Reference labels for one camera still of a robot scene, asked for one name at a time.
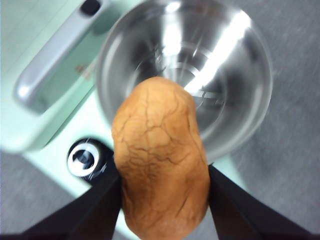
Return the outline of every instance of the handle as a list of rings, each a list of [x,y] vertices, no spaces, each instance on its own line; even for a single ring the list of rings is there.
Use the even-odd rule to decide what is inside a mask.
[[[52,93],[52,89],[46,89],[45,94],[41,94],[41,91],[46,85],[50,88],[57,85],[51,82],[57,68],[90,32],[96,21],[103,19],[102,15],[106,14],[111,3],[111,0],[86,0],[63,23],[19,76],[14,95],[22,105],[37,113],[43,113],[59,99],[60,92],[66,89],[56,90],[55,93]],[[48,92],[51,92],[49,102],[45,99]]]

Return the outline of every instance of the knob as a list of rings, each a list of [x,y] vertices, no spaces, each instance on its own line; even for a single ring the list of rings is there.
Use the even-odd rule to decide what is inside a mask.
[[[67,168],[76,177],[90,182],[114,164],[114,152],[102,142],[84,138],[75,142],[67,157]]]
[[[88,16],[93,16],[98,12],[100,9],[100,2],[97,0],[86,0],[80,7],[81,11],[88,15]]]

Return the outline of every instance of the potato skin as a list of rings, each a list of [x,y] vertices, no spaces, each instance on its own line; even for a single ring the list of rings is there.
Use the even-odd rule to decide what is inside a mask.
[[[140,83],[112,124],[128,227],[143,240],[178,240],[203,219],[210,177],[192,96],[177,83]]]

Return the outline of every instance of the metal bowl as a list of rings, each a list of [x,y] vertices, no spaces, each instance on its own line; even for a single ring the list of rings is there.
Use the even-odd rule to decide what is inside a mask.
[[[113,26],[96,73],[107,120],[138,83],[154,76],[193,96],[209,164],[253,134],[272,92],[257,27],[245,12],[213,0],[146,1]]]

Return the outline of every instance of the floor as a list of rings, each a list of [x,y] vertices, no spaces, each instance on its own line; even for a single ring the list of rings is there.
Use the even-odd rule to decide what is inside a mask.
[[[320,233],[320,1],[222,2],[238,5],[261,28],[274,77],[264,122],[231,157],[253,196]],[[21,232],[73,199],[20,156],[2,152],[0,168],[2,233]],[[212,236],[208,214],[187,239]]]

